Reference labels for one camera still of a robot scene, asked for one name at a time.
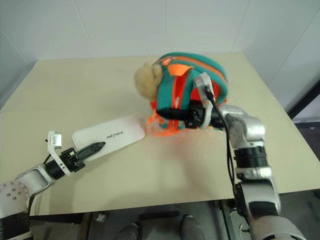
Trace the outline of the dark rounded shape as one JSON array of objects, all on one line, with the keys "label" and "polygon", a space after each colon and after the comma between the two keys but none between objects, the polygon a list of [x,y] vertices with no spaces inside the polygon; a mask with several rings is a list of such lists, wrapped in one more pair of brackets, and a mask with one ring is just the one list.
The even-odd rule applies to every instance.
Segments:
[{"label": "dark rounded shape", "polygon": [[123,227],[114,240],[141,240],[141,226],[139,222],[130,223]]},{"label": "dark rounded shape", "polygon": [[204,236],[197,220],[192,215],[184,215],[180,221],[180,240],[203,240]]}]

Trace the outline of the black metal frame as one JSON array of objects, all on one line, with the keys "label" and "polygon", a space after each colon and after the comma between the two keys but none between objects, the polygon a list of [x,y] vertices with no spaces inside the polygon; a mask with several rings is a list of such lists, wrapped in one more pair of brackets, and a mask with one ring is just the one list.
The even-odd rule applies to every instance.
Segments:
[{"label": "black metal frame", "polygon": [[288,111],[287,115],[294,119],[305,107],[320,95],[320,79],[316,84]]}]

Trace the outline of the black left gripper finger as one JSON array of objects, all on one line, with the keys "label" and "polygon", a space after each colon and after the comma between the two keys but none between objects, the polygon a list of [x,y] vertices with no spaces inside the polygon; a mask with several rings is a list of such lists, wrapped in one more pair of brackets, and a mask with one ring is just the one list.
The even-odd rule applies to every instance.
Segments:
[{"label": "black left gripper finger", "polygon": [[97,154],[105,146],[105,144],[106,143],[104,141],[95,142],[82,148],[76,153],[77,159],[79,161],[84,161],[88,159],[89,157]]}]

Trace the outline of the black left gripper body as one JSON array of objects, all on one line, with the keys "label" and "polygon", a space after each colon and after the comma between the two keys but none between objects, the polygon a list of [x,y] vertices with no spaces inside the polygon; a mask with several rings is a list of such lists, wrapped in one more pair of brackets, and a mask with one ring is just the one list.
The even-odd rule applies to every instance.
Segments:
[{"label": "black left gripper body", "polygon": [[76,173],[86,166],[86,164],[79,159],[78,154],[73,147],[62,151],[59,157],[67,169],[72,173]]}]

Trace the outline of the black table frame bar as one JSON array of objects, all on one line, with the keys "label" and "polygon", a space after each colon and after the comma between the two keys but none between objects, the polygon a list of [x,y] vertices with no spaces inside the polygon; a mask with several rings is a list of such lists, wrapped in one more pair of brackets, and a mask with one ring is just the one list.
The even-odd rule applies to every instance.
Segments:
[{"label": "black table frame bar", "polygon": [[43,221],[51,223],[80,224],[83,220],[84,215],[84,213],[35,215],[31,216],[30,219],[32,221]]}]

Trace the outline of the white box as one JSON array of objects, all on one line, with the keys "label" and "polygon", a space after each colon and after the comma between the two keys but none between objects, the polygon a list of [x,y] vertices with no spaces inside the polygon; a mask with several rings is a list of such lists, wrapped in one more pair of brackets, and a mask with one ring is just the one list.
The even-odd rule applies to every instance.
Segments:
[{"label": "white box", "polygon": [[75,131],[72,134],[73,143],[78,150],[94,143],[105,142],[104,147],[98,153],[87,158],[87,161],[93,161],[117,151],[142,140],[144,137],[144,129],[141,127],[138,119],[133,116],[106,121]]}]

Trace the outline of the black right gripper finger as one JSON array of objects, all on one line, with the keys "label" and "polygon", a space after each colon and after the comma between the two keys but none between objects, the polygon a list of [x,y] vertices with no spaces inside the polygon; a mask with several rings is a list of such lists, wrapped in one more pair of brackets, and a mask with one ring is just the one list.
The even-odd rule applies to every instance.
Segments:
[{"label": "black right gripper finger", "polygon": [[157,114],[167,120],[187,121],[191,118],[191,112],[184,109],[162,108],[158,109]]}]

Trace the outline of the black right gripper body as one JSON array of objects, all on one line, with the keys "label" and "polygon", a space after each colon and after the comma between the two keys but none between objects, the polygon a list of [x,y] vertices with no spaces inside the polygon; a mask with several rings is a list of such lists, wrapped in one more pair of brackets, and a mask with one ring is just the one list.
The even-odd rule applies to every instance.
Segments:
[{"label": "black right gripper body", "polygon": [[187,120],[184,121],[187,129],[200,128],[205,120],[206,109],[199,100],[191,100],[188,106]]}]

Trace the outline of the orange and teal backpack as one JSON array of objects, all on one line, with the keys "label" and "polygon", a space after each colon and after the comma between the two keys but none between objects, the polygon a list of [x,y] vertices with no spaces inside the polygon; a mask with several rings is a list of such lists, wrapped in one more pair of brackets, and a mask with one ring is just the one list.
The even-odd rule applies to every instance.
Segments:
[{"label": "orange and teal backpack", "polygon": [[[146,62],[135,71],[136,89],[142,97],[149,100],[152,110],[145,121],[145,127],[150,134],[168,137],[187,129],[185,121],[165,119],[157,114],[157,110],[188,110],[190,101],[200,101],[194,79],[202,73],[207,73],[211,79],[216,106],[223,105],[228,96],[226,72],[219,63],[206,56],[170,52],[156,61]],[[203,129],[219,129],[223,126],[221,118],[213,108],[210,124]]]}]

